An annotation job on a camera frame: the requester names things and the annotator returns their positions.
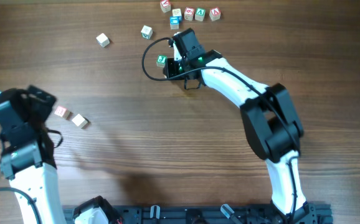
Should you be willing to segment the wooden block circle picture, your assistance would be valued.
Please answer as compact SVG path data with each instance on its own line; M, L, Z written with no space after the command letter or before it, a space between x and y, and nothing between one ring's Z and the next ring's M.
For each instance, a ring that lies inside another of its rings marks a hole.
M158 55L157 59L156 59L156 65L158 67L164 68L165 64L167 61L167 56L166 55Z

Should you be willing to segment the wooden block red side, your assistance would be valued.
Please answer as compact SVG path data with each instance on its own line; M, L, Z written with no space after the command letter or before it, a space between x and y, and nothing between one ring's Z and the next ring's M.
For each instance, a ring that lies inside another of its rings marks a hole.
M58 106L54 114L59 116L60 118L67 119L70 115L70 111L67 108L64 108L63 106Z

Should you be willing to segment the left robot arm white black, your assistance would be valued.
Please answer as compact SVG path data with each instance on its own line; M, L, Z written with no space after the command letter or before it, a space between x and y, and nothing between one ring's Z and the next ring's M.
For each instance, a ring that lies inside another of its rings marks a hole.
M74 209L71 218L61 205L54 149L45 122L55 96L36 86L0 91L0 170L14 192L24 223L121 223L101 196Z

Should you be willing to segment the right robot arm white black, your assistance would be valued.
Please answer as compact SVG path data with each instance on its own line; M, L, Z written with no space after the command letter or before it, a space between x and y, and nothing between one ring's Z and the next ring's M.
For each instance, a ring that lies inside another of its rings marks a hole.
M174 56L165 65L166 78L197 79L240 109L247 142L267 165L275 210L284 222L298 222L306 203L298 172L304 130L288 90L279 83L256 82L232 67L218 51L205 51L192 29L178 32L168 44Z

